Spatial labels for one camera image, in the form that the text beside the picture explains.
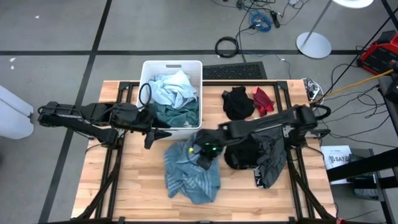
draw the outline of white lamp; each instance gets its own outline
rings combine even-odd
[[[322,19],[323,15],[325,15],[332,1],[340,6],[351,9],[361,9],[369,6],[373,2],[373,0],[329,0],[311,31],[300,34],[296,40],[297,48],[301,51],[301,53],[308,57],[324,58],[330,55],[331,44],[329,40],[323,35],[314,32],[314,30],[319,21]]]

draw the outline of black floor grate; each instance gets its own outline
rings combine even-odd
[[[267,79],[262,62],[233,63],[203,66],[204,80]]]

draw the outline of white box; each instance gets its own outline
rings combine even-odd
[[[182,70],[186,75],[189,76],[191,85],[197,90],[197,96],[199,100],[199,120],[198,127],[196,128],[159,128],[163,131],[172,133],[170,137],[163,138],[164,140],[178,140],[187,139],[191,134],[199,131],[201,127],[201,116],[202,116],[202,68],[203,65],[197,60],[148,60],[144,62],[142,66],[141,79],[139,81],[139,88],[141,89],[142,84],[149,82],[149,80],[155,75],[174,75],[179,70]],[[144,88],[141,93],[142,102],[146,102],[149,97],[149,91]],[[137,107],[142,106],[137,96]]]

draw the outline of red cloth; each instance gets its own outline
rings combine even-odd
[[[267,112],[274,111],[274,103],[258,86],[253,89],[254,104],[260,112],[260,116],[267,115]]]

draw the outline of yellow cable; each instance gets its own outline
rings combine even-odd
[[[338,89],[338,90],[333,91],[333,92],[331,92],[331,93],[329,93],[329,94],[326,94],[325,97],[334,95],[334,94],[336,94],[336,93],[339,93],[339,92],[344,91],[344,90],[346,90],[346,89],[349,89],[349,88],[351,88],[351,87],[354,87],[354,86],[357,86],[357,85],[366,83],[366,82],[368,82],[368,81],[370,81],[370,80],[373,80],[373,79],[375,79],[375,78],[379,78],[379,77],[384,76],[384,75],[389,75],[389,74],[391,74],[392,72],[393,72],[393,70],[391,69],[391,70],[388,70],[388,71],[386,71],[386,72],[384,72],[384,73],[382,73],[382,74],[380,74],[380,75],[375,75],[375,76],[373,76],[373,77],[366,78],[366,79],[364,79],[364,80],[362,80],[362,81],[360,81],[360,82],[357,82],[357,83],[354,83],[354,84],[345,86],[345,87],[343,87],[343,88],[341,88],[341,89]]]

